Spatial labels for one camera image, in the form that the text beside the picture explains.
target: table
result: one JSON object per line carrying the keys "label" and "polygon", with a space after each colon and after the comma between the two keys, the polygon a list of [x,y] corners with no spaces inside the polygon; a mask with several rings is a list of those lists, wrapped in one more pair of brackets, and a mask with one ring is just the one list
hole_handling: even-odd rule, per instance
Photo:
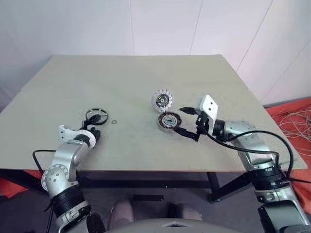
{"label": "table", "polygon": [[[55,55],[0,114],[0,169],[37,169],[32,151],[56,149],[62,143],[58,125],[78,129],[89,108],[101,107],[109,120],[80,170],[245,171],[236,151],[207,137],[196,143],[160,131],[151,97],[162,88],[172,92],[170,111],[181,116],[181,127],[189,131],[195,131],[196,116],[178,109],[197,107],[210,94],[219,105],[218,119],[245,120],[285,138],[221,55]],[[286,148],[261,136],[271,150],[279,151],[282,168],[287,168]],[[295,169],[307,167],[295,150],[294,158]],[[52,154],[38,159],[47,168]]]}

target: red fabric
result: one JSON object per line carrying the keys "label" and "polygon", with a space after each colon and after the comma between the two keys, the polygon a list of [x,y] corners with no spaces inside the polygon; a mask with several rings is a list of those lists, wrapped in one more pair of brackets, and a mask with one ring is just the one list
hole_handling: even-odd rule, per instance
{"label": "red fabric", "polygon": [[[270,116],[273,117],[274,121],[279,124],[280,121],[288,115],[288,112],[294,113],[294,112],[300,112],[305,111],[306,109],[311,107],[311,98],[304,99],[304,100],[297,100],[294,102],[278,105],[272,108],[268,108],[267,111],[270,114]],[[293,121],[303,121],[302,117],[299,116],[292,116]],[[286,124],[284,125],[284,128],[287,130],[293,130],[294,125],[293,124]],[[296,148],[297,152],[300,154],[302,159],[306,162],[308,165],[307,169],[299,169],[299,170],[293,170],[291,177],[300,179],[300,180],[306,180],[311,182],[311,153],[309,151],[301,150],[311,150],[311,142],[309,142],[307,139],[298,137],[298,138],[288,138],[291,142],[291,144]],[[295,192],[297,193],[300,204],[305,212],[311,214],[311,184],[309,183],[301,183],[301,182],[293,182],[293,186],[295,189]]]}
{"label": "red fabric", "polygon": [[[34,170],[25,170],[27,173],[31,174],[32,176],[35,176],[39,179],[41,179],[41,174],[39,171]],[[10,181],[7,181],[5,179],[0,178],[0,193],[3,196],[6,196],[8,198],[11,198],[12,196],[16,195],[17,193],[24,192],[28,190],[27,188],[24,188],[18,184],[12,183]]]}

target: black cable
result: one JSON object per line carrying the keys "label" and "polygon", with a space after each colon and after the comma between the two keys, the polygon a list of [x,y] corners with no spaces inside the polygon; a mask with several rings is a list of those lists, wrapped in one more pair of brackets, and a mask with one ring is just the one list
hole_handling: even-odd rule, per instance
{"label": "black cable", "polygon": [[35,161],[35,164],[37,165],[37,167],[38,167],[38,169],[39,169],[41,175],[43,175],[44,171],[43,171],[43,169],[42,169],[42,167],[41,167],[39,161],[37,160],[37,157],[35,156],[35,154],[38,153],[38,152],[56,152],[56,150],[35,150],[35,151],[33,152],[33,159],[34,159],[34,161]]}
{"label": "black cable", "polygon": [[[238,134],[238,135],[236,135],[236,136],[234,136],[234,137],[231,137],[231,138],[229,138],[229,139],[227,140],[227,142],[230,142],[230,141],[232,141],[232,140],[234,140],[234,139],[237,139],[238,137],[241,137],[241,136],[246,135],[246,134],[249,134],[249,133],[266,133],[266,134],[270,134],[270,135],[272,135],[272,136],[275,136],[275,137],[277,137],[279,140],[281,140],[281,141],[285,144],[285,146],[286,146],[286,148],[287,148],[287,150],[288,150],[288,152],[289,152],[289,154],[290,154],[290,164],[289,164],[288,169],[287,169],[287,178],[288,178],[290,181],[293,181],[293,182],[311,183],[311,182],[305,181],[305,180],[299,180],[299,179],[295,179],[295,178],[290,178],[291,171],[292,171],[293,166],[294,166],[294,155],[293,155],[293,151],[292,151],[290,145],[287,143],[287,141],[285,141],[284,138],[282,138],[281,136],[277,135],[276,133],[269,132],[269,131],[265,131],[265,130],[252,130],[252,131],[243,132],[243,133]],[[279,156],[276,157],[276,164],[277,164],[277,165],[278,165],[278,159],[279,159]]]}
{"label": "black cable", "polygon": [[304,180],[295,179],[295,178],[290,178],[290,181],[293,181],[293,182],[302,182],[302,183],[311,183],[310,181],[304,181]]}
{"label": "black cable", "polygon": [[[35,161],[35,164],[37,165],[41,175],[43,175],[43,169],[39,163],[39,161],[37,160],[37,157],[36,157],[36,153],[38,152],[56,152],[56,150],[35,150],[33,152],[33,159]],[[49,220],[48,220],[48,224],[47,224],[47,230],[46,230],[46,233],[49,233],[50,231],[50,228],[51,228],[51,223],[52,223],[52,218],[53,218],[53,205],[51,205],[51,209],[50,209],[50,214],[49,214]]]}
{"label": "black cable", "polygon": [[290,145],[287,143],[287,141],[285,141],[281,136],[277,135],[276,133],[265,131],[265,130],[251,130],[251,131],[243,132],[243,133],[241,133],[239,135],[236,135],[234,137],[231,137],[227,141],[230,142],[230,141],[232,141],[234,139],[237,139],[238,137],[241,137],[241,136],[249,134],[249,133],[266,133],[266,134],[270,134],[270,135],[278,138],[279,140],[281,140],[285,144],[285,146],[286,146],[286,148],[287,148],[287,150],[288,150],[288,152],[290,154],[290,163],[288,165],[288,169],[287,169],[287,174],[286,175],[287,175],[287,178],[290,178],[290,175],[291,175],[291,172],[292,172],[292,169],[293,169],[293,166],[294,166],[293,151],[292,151]]}
{"label": "black cable", "polygon": [[229,149],[233,149],[233,150],[237,150],[237,151],[243,151],[243,152],[248,152],[248,153],[254,153],[254,154],[274,154],[276,156],[276,164],[278,164],[279,161],[279,153],[277,153],[276,151],[267,151],[267,150],[250,150],[250,149],[245,149],[245,148],[240,148],[240,147],[235,147],[235,146],[231,146],[228,145],[226,143],[223,143],[222,141],[214,138],[212,135],[210,135],[206,129],[203,129],[203,131],[205,132],[205,134],[212,139],[214,142],[217,142],[218,144],[227,147]]}
{"label": "black cable", "polygon": [[48,220],[48,225],[47,225],[46,233],[49,233],[49,231],[50,231],[52,219],[53,219],[53,205],[51,205],[50,215],[49,215],[49,220]]}

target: floor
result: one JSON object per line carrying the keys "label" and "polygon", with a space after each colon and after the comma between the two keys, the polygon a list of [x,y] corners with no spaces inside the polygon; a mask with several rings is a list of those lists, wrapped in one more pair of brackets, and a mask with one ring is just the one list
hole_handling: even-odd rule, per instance
{"label": "floor", "polygon": [[[217,173],[220,185],[236,178],[240,173]],[[89,178],[96,179],[103,174],[92,173]],[[206,173],[109,173],[105,179],[206,179]],[[122,199],[130,199],[138,195],[164,195],[164,201],[134,201],[134,214],[136,220],[165,217],[170,202],[184,202],[192,205],[202,215],[206,222],[227,226],[241,232],[263,232],[253,188],[221,202],[210,204],[206,201],[209,190],[203,189],[121,189],[121,188],[85,188],[84,197],[92,206],[92,210],[100,213],[105,226],[107,225],[111,208],[114,203]],[[0,232],[28,233],[45,232],[48,213],[43,210],[47,207],[47,196],[34,191],[19,193],[11,199],[0,201]],[[57,232],[55,219],[51,226],[51,233]]]}

